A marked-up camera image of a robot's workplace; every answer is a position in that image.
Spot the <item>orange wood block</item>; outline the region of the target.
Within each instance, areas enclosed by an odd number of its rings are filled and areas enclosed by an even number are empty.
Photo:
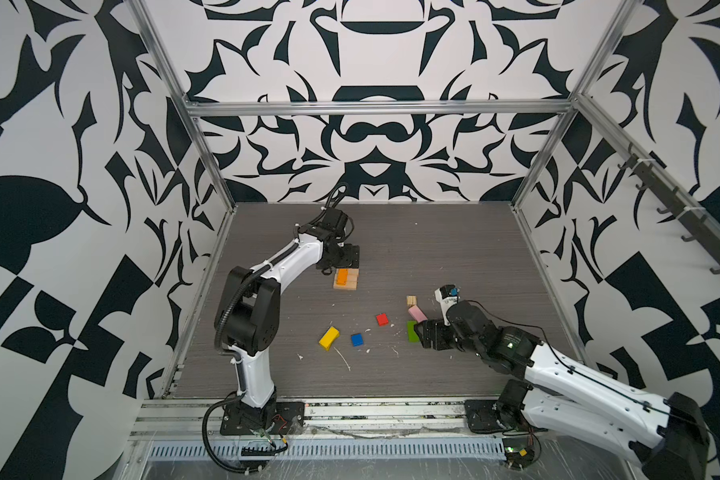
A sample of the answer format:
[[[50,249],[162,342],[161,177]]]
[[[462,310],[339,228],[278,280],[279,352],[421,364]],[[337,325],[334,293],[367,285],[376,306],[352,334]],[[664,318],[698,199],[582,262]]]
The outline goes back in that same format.
[[[349,280],[349,270],[346,268],[338,269],[335,276],[334,285],[337,287],[345,287]]]

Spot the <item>green wood block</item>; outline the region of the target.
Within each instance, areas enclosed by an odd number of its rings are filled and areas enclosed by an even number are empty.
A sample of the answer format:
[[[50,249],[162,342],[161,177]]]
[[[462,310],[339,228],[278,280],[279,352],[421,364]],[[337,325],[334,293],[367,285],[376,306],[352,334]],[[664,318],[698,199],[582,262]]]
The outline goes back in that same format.
[[[418,343],[420,341],[415,329],[416,325],[417,322],[415,320],[410,320],[407,322],[407,338],[410,343]]]

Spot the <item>pink wood block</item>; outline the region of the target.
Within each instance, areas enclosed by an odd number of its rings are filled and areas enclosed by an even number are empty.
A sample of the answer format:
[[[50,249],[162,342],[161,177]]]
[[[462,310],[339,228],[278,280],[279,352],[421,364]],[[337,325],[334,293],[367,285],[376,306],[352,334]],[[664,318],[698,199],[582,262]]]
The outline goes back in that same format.
[[[411,318],[414,321],[416,321],[417,323],[421,323],[421,322],[428,320],[427,316],[417,305],[410,306],[408,308],[408,313],[411,316]]]

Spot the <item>yellow arch wood block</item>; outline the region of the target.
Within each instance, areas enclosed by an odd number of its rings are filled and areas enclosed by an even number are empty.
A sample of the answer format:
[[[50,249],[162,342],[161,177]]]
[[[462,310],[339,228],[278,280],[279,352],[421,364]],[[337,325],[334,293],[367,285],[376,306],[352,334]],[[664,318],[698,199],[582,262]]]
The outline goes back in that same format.
[[[331,347],[333,346],[334,342],[339,338],[340,331],[330,326],[327,331],[323,334],[323,336],[320,338],[318,344],[326,351],[329,351]]]

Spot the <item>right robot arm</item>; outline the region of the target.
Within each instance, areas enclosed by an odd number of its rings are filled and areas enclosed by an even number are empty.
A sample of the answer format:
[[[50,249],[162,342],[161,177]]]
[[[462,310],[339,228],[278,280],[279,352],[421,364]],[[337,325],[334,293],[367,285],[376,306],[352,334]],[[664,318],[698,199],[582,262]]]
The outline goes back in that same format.
[[[523,426],[574,437],[637,466],[648,479],[703,479],[711,434],[700,406],[624,384],[566,356],[540,326],[493,315],[448,297],[443,318],[414,327],[422,346],[470,353],[509,376],[494,405],[504,430]]]

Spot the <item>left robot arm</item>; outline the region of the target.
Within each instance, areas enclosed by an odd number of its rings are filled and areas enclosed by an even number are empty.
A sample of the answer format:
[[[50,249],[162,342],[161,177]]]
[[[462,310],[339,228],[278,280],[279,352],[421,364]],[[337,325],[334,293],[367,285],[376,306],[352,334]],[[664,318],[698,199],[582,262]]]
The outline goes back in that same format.
[[[312,221],[295,226],[293,239],[278,252],[228,274],[213,343],[217,353],[233,360],[244,408],[267,413],[276,401],[269,347],[279,330],[282,294],[312,267],[325,275],[358,267],[359,247],[347,241],[353,230],[344,211],[323,207]]]

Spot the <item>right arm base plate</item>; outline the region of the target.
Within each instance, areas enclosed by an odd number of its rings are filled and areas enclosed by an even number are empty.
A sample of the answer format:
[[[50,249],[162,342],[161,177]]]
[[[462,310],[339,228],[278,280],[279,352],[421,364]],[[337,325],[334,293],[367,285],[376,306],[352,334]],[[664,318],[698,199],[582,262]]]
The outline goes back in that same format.
[[[469,399],[464,402],[464,412],[467,428],[474,434],[508,433],[516,428],[510,420],[501,418],[496,407],[496,400]]]

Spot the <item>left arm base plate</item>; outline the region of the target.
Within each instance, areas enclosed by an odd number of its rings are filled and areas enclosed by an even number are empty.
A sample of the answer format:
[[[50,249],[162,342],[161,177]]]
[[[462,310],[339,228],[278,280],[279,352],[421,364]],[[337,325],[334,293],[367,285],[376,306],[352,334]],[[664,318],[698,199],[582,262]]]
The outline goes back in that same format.
[[[254,408],[243,402],[223,407],[220,434],[239,436],[266,432],[287,434],[303,425],[305,404],[272,400],[262,408]]]

